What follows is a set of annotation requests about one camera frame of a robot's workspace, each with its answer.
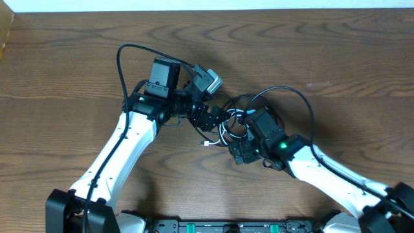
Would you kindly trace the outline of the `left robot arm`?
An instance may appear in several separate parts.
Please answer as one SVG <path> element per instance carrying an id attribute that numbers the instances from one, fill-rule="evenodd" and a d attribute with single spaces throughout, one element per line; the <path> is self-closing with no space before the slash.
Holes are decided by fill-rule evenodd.
<path id="1" fill-rule="evenodd" d="M 201 131 L 229 119 L 205 102 L 221 86 L 211 69 L 194 65 L 190 81 L 177 89 L 181 61 L 155 58 L 149 79 L 137 83 L 124 102 L 116 129 L 89 169 L 69 191 L 55 189 L 45 205 L 47 232 L 147 232 L 146 220 L 134 211 L 115 214 L 125 182 L 142 152 L 171 118 L 187 118 Z"/>

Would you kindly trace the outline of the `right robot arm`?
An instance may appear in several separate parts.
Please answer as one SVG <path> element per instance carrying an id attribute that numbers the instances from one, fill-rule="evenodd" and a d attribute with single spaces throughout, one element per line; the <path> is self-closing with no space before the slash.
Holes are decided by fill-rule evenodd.
<path id="1" fill-rule="evenodd" d="M 265 109 L 250 110 L 246 135 L 229 145 L 235 163 L 258 160 L 313 185 L 346 212 L 331 212 L 313 226 L 315 232 L 412 232 L 413 188 L 372 181 L 324 154 L 300 135 L 288 136 Z"/>

